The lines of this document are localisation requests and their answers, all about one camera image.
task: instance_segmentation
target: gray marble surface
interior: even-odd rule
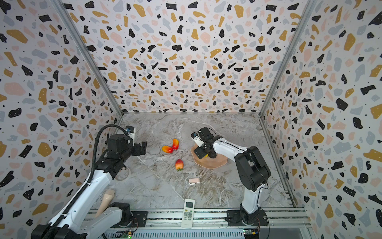
[[[228,141],[241,146],[259,148],[270,170],[269,189],[260,197],[262,207],[292,207],[283,189],[259,119],[251,114],[127,114],[121,126],[136,128],[136,142],[148,141],[147,153],[130,157],[108,189],[115,190],[113,202],[130,203],[134,209],[183,208],[184,199],[195,199],[195,208],[238,208],[243,199],[236,164],[228,159],[222,167],[210,170],[197,165],[191,155],[194,145],[191,133],[208,126]],[[180,145],[172,154],[164,153],[164,145]],[[184,169],[175,170],[182,159]],[[189,185],[190,178],[200,184]],[[93,205],[97,209],[102,195]]]

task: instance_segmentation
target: patterned wallpaper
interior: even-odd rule
[[[124,112],[256,112],[305,0],[64,0]]]
[[[382,238],[382,4],[317,1],[264,119],[317,238]]]
[[[49,1],[0,7],[0,238],[24,239],[84,182],[117,119]]]

